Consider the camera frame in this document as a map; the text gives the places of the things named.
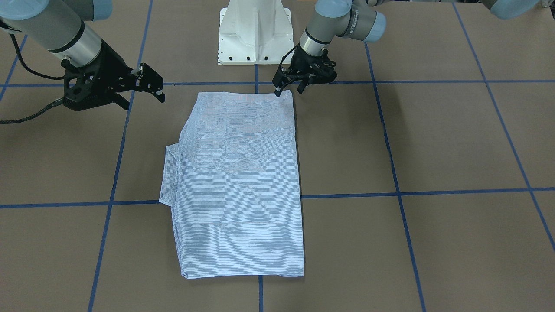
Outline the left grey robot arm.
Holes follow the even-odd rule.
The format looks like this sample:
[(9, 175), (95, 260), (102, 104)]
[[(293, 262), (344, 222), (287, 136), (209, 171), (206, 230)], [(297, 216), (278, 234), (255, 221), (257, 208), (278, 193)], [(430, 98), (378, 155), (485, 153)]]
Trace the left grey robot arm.
[(298, 82), (303, 93), (308, 85), (333, 83), (337, 78), (335, 62), (328, 57), (328, 45), (334, 37), (352, 38), (361, 42), (376, 42), (386, 29), (386, 17), (374, 6), (382, 0), (318, 0), (314, 13), (299, 42), (283, 56), (290, 66), (278, 65), (272, 79), (275, 95)]

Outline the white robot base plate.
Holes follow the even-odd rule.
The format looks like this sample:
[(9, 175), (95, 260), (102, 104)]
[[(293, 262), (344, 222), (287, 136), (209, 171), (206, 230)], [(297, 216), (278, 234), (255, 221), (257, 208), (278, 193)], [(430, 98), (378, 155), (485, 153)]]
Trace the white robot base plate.
[(219, 12), (218, 64), (289, 64), (293, 34), (290, 9), (280, 0), (231, 0)]

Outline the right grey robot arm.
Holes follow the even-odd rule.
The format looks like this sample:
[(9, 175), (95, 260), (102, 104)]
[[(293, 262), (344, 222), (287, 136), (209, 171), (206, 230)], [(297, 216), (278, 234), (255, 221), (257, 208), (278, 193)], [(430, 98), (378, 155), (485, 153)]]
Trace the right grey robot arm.
[(22, 32), (61, 61), (64, 95), (51, 106), (83, 111), (115, 103), (128, 110), (121, 93), (142, 91), (161, 103), (164, 79), (146, 63), (137, 69), (97, 34), (87, 21), (111, 15), (111, 0), (3, 0), (1, 27)]

